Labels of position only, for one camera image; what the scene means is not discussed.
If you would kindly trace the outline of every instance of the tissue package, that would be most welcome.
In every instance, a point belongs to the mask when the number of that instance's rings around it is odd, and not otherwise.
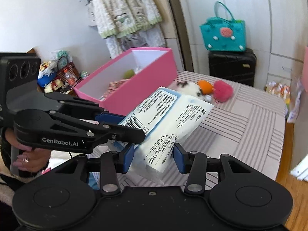
[[[129,172],[157,184],[172,159],[175,142],[183,143],[208,115],[213,105],[168,88],[159,88],[128,114],[119,124],[140,128],[146,134],[135,145]],[[111,150],[121,151],[126,143],[108,141]]]

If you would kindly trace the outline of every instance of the wooden floor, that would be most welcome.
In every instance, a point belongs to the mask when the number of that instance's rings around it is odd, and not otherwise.
[[[276,181],[286,187],[293,197],[293,210],[285,226],[291,231],[308,231],[308,182],[290,175],[293,133],[294,125],[287,123]]]

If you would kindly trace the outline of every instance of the pink pom-pom decoration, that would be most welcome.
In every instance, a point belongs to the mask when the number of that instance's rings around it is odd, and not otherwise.
[[[214,98],[216,102],[226,102],[229,100],[233,95],[233,88],[223,82],[223,81],[217,81],[214,83]]]
[[[228,27],[223,27],[219,29],[222,37],[230,38],[233,35],[233,30]]]

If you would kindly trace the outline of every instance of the green ball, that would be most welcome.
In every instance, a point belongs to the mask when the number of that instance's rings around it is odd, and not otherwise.
[[[130,79],[135,75],[135,72],[133,69],[130,69],[124,73],[123,79]]]

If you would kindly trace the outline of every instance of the black suitcase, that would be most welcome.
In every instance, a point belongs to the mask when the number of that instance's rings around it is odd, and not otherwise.
[[[210,75],[254,86],[257,57],[251,49],[244,52],[210,51]]]

